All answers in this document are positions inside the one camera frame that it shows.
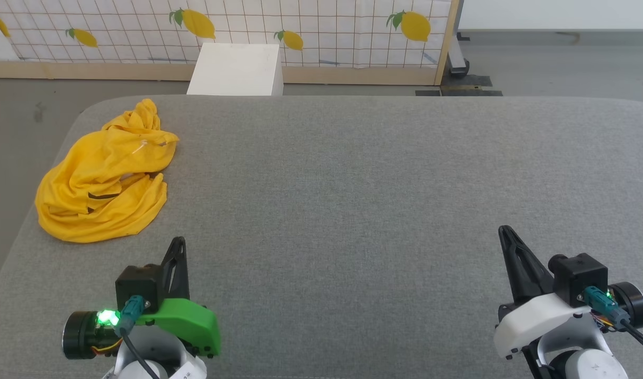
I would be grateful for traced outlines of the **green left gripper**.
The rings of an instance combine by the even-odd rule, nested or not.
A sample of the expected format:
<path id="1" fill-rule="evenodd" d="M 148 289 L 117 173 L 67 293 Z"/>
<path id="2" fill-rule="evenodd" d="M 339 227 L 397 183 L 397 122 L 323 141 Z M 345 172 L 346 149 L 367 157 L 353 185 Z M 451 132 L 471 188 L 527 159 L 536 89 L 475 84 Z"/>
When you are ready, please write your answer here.
<path id="1" fill-rule="evenodd" d="M 162 299 L 156 313 L 143 314 L 136 326 L 157 326 L 203 356 L 222 352 L 218 319 L 208 308 L 190 300 L 186 241 L 174 237 L 162 260 Z"/>

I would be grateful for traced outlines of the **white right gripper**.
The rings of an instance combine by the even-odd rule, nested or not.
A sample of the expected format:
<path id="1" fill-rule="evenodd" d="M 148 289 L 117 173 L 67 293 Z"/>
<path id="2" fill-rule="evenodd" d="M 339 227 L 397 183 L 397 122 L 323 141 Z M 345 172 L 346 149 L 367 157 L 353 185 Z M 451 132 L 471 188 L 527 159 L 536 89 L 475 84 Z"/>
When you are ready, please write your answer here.
<path id="1" fill-rule="evenodd" d="M 499 357 L 516 355 L 537 341 L 537 360 L 567 348 L 593 348 L 590 307 L 573 308 L 556 294 L 554 278 L 509 225 L 498 228 L 514 305 L 494 332 Z"/>

